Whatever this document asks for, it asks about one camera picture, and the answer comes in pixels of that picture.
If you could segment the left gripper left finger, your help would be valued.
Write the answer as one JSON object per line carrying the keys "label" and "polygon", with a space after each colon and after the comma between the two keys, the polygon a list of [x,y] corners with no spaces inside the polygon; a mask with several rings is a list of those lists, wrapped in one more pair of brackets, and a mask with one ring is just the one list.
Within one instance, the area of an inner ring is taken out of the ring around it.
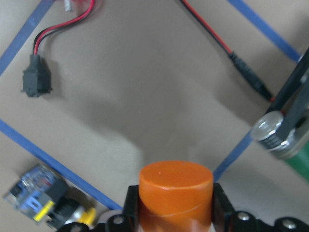
{"label": "left gripper left finger", "polygon": [[140,231],[140,196],[139,186],[129,186],[123,208],[125,226],[128,232]]}

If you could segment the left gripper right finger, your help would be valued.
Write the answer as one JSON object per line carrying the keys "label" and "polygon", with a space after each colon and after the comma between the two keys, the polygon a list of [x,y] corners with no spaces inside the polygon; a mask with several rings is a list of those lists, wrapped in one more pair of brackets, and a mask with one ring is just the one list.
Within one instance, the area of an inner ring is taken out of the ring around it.
{"label": "left gripper right finger", "polygon": [[213,184],[211,221],[216,232],[227,232],[235,209],[219,183]]}

